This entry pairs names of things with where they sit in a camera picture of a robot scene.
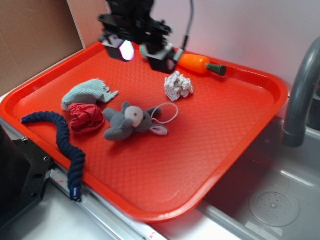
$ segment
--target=toy carrot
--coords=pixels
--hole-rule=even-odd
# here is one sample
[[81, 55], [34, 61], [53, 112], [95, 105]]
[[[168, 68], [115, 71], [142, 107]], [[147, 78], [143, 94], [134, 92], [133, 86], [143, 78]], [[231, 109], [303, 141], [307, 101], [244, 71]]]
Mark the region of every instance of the toy carrot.
[[220, 76], [224, 76], [227, 72], [226, 66], [211, 64], [208, 57], [201, 55], [185, 53], [180, 58], [178, 65], [199, 74], [205, 74], [211, 71]]

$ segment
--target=dark blue rope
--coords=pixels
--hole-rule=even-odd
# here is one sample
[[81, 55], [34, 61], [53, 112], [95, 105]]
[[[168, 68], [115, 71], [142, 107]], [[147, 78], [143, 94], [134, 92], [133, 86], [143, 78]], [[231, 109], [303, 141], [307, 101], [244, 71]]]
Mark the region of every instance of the dark blue rope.
[[83, 169], [86, 162], [86, 154], [78, 147], [72, 146], [70, 139], [70, 130], [67, 120], [56, 112], [40, 111], [34, 112], [22, 118], [23, 124], [50, 122], [56, 125], [56, 144], [63, 155], [71, 160], [71, 166], [68, 171], [68, 188], [70, 190], [70, 199], [75, 202], [81, 201], [81, 184]]

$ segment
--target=red crumpled fabric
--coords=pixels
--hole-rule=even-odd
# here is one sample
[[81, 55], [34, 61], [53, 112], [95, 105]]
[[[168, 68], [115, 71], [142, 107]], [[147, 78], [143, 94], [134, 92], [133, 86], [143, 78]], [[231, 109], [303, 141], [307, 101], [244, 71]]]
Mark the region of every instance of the red crumpled fabric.
[[105, 117], [95, 104], [72, 103], [69, 105], [71, 113], [71, 129], [77, 134], [86, 134], [97, 130], [105, 123]]

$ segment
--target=orange plastic tray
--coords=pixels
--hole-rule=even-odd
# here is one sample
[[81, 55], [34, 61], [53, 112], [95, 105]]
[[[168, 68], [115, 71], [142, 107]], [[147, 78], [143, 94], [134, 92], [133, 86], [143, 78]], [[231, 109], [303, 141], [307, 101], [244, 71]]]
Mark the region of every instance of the orange plastic tray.
[[[135, 133], [111, 142], [104, 139], [108, 122], [89, 134], [71, 132], [71, 144], [86, 153], [84, 183], [143, 222], [169, 220], [193, 209], [288, 98], [286, 86], [273, 75], [217, 59], [211, 62], [227, 65], [226, 76], [177, 68], [191, 79], [194, 94], [174, 102], [179, 115], [166, 125], [167, 136]], [[105, 81], [111, 92], [119, 91], [109, 103], [98, 103], [102, 110], [120, 110], [125, 101], [147, 110], [171, 102], [164, 90], [165, 77], [152, 71], [140, 54], [133, 61], [120, 62], [96, 43], [13, 91], [1, 103], [0, 114], [69, 169], [70, 160], [56, 145], [56, 127], [22, 125], [24, 116], [54, 111], [70, 121], [69, 112], [62, 110], [62, 98], [91, 79]], [[175, 114], [173, 107], [162, 111], [162, 120]]]

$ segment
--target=sink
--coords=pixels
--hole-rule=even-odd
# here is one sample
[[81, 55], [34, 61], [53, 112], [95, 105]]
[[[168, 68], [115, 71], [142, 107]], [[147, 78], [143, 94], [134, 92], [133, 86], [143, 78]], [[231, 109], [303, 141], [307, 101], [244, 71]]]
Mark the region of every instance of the sink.
[[316, 240], [320, 135], [307, 129], [304, 144], [290, 148], [281, 143], [281, 126], [276, 117], [204, 201], [228, 223], [253, 232], [251, 239]]

